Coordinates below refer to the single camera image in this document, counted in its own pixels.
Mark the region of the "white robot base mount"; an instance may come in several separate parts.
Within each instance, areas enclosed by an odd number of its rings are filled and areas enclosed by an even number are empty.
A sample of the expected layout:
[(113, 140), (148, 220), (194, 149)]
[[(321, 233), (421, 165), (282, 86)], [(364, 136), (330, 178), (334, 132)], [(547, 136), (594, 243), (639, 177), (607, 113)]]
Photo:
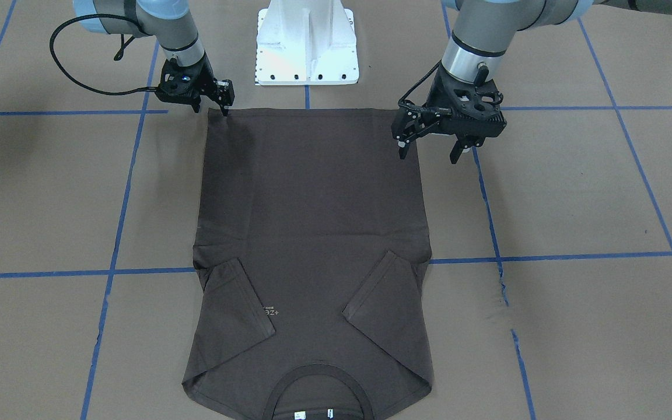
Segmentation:
[(257, 24), (256, 85), (358, 83), (354, 13), (343, 2), (272, 1)]

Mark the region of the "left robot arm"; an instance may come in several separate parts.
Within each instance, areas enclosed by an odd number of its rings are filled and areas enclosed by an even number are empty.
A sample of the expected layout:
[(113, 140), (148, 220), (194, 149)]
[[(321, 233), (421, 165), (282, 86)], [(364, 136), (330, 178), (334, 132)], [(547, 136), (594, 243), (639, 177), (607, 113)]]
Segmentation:
[(584, 15), (593, 1), (446, 1), (458, 16), (440, 61), (427, 72), (432, 86), (426, 101), (405, 94), (391, 125), (392, 138), (405, 159), (422, 136), (453, 135), (450, 161), (498, 137), (507, 122), (503, 95), (493, 80), (518, 32), (558, 26)]

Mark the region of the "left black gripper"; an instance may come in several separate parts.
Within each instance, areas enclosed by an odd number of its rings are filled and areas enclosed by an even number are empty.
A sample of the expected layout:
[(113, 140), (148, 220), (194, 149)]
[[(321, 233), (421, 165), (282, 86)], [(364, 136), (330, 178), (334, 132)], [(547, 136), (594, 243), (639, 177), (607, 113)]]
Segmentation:
[(397, 141), (401, 160), (406, 158), (410, 144), (422, 136), (440, 134), (440, 123), (453, 116), (450, 107), (418, 106), (408, 99), (400, 99), (398, 106), (391, 123), (391, 135)]

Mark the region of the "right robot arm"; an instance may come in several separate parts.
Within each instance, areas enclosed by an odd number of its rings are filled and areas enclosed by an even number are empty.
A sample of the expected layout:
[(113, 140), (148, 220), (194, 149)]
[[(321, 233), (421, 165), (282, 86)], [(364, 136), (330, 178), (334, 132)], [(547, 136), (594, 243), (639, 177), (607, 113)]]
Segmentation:
[(166, 60), (152, 92), (163, 103), (185, 104), (200, 112), (203, 96), (218, 104), (223, 116), (234, 103), (231, 80), (215, 78), (187, 1), (74, 1), (75, 18), (89, 32), (119, 34), (130, 40), (156, 37)]

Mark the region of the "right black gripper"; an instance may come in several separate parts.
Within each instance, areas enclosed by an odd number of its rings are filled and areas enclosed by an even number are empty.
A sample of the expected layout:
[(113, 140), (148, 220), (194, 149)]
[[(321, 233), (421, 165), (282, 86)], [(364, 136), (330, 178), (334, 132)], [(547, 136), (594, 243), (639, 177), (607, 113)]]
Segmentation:
[(216, 103), (222, 116), (228, 116), (229, 107), (232, 107), (235, 100), (234, 83), (231, 79), (219, 80), (211, 70), (203, 70), (198, 80), (198, 92)]

